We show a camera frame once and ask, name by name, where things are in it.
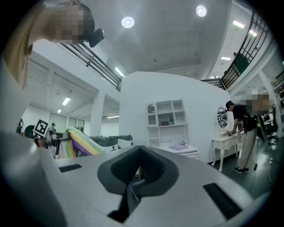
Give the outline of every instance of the black cap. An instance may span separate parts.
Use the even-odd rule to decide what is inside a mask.
[[[235,103],[233,103],[231,100],[228,101],[228,102],[226,103],[226,108],[227,108],[227,110],[229,110],[229,106],[233,106],[233,105],[235,105]]]

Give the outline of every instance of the black office chair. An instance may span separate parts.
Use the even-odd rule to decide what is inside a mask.
[[[278,130],[278,125],[276,123],[275,106],[273,107],[272,114],[273,114],[273,121],[272,121],[273,125],[271,125],[271,124],[268,125],[268,129],[267,129],[267,134],[269,135],[269,137],[267,138],[268,139],[268,144],[270,144],[270,141],[272,139],[275,139],[276,141],[278,141],[277,136],[273,136],[273,133],[276,133],[277,130]]]

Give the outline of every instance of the rainbow blanket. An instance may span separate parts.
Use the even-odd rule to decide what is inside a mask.
[[[60,142],[58,155],[59,159],[105,153],[105,150],[100,145],[92,141],[80,130],[70,127],[65,131],[68,133],[71,139]]]

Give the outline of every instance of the green floor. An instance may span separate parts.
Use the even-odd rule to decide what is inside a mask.
[[[249,173],[237,173],[233,170],[233,167],[237,166],[240,156],[227,159],[223,163],[222,173],[230,177],[241,186],[243,186],[254,199],[261,196],[262,194],[271,191],[274,183],[277,180],[278,171],[280,165],[276,162],[272,162],[269,166],[270,158],[283,163],[284,157],[284,138],[280,138],[278,142],[272,145],[263,143],[260,139],[256,140],[254,162],[250,167]],[[257,159],[257,169],[254,172],[253,167]],[[219,169],[219,164],[214,166],[215,169]]]

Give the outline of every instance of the table leg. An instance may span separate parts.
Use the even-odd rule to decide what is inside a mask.
[[[215,165],[215,162],[216,162],[216,149],[215,148],[213,148],[213,163],[211,164],[212,166],[214,166]]]
[[[224,153],[225,153],[225,149],[221,149],[220,150],[220,167],[219,167],[219,171],[222,172],[222,166],[223,166],[223,159],[224,159]]]

